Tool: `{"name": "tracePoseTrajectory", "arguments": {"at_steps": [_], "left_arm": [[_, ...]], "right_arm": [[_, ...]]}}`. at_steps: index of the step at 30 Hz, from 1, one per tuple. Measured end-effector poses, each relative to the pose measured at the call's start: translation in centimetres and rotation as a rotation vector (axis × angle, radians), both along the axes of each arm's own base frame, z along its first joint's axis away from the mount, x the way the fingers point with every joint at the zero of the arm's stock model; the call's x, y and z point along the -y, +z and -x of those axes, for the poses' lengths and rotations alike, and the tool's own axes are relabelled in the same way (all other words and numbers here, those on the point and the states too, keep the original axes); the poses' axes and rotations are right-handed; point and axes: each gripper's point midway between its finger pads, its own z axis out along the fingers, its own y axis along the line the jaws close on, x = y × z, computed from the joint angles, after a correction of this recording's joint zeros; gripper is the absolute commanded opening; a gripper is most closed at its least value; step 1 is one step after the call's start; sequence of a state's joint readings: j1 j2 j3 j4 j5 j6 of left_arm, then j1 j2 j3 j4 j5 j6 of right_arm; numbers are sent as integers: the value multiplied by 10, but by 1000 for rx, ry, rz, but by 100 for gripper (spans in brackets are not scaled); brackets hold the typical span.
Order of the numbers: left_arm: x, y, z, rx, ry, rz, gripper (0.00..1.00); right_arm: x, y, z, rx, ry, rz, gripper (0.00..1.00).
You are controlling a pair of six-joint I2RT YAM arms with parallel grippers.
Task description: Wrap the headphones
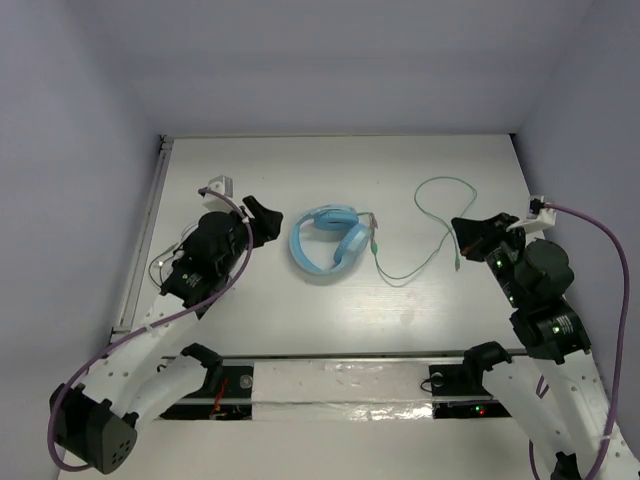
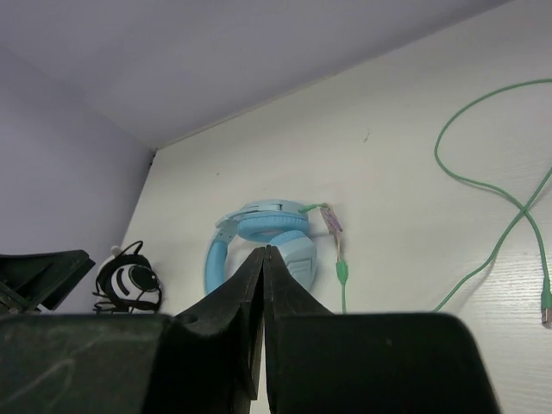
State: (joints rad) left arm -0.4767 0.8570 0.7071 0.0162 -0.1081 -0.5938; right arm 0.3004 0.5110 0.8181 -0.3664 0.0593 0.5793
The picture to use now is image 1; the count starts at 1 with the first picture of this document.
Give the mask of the light blue headphones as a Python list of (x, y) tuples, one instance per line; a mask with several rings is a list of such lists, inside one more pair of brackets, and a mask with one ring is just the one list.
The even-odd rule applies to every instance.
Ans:
[[(303, 212), (289, 234), (289, 251), (296, 264), (314, 276), (341, 275), (363, 253), (372, 237), (372, 227), (360, 221), (356, 209), (348, 205), (329, 204)], [(335, 246), (331, 265), (318, 266), (308, 255)]]

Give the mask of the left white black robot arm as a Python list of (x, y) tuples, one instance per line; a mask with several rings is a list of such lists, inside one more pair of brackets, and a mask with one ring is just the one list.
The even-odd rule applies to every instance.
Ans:
[(199, 343), (170, 348), (246, 270), (254, 249), (278, 238), (283, 214), (246, 196), (228, 211), (200, 217), (170, 247), (171, 271), (141, 326), (109, 344), (51, 395), (47, 448), (62, 470), (94, 468), (104, 475), (131, 454), (140, 431), (179, 399), (211, 394), (222, 382), (222, 358)]

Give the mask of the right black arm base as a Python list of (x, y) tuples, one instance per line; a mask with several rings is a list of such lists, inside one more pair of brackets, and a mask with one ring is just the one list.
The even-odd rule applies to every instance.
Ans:
[(420, 390), (431, 395), (435, 419), (507, 418), (505, 407), (482, 386), (485, 373), (512, 356), (497, 342), (486, 342), (466, 350), (458, 364), (429, 367)]

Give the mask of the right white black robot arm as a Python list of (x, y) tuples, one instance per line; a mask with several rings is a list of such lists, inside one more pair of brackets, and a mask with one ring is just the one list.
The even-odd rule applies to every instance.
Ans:
[(636, 479), (639, 460), (616, 425), (616, 390), (606, 391), (591, 342), (564, 294), (574, 280), (566, 252), (529, 232), (550, 227), (556, 207), (537, 218), (506, 213), (487, 220), (455, 218), (460, 254), (486, 264), (513, 308), (510, 322), (556, 402), (548, 409), (497, 342), (464, 353), (461, 378), (470, 391), (487, 391), (531, 441), (553, 479)]

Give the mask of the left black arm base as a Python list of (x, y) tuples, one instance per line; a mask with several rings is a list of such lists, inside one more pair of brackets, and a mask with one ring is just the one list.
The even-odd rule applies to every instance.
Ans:
[(193, 343), (181, 356), (195, 358), (205, 369), (202, 386), (160, 415), (163, 420), (251, 420), (254, 365), (226, 362), (207, 347)]

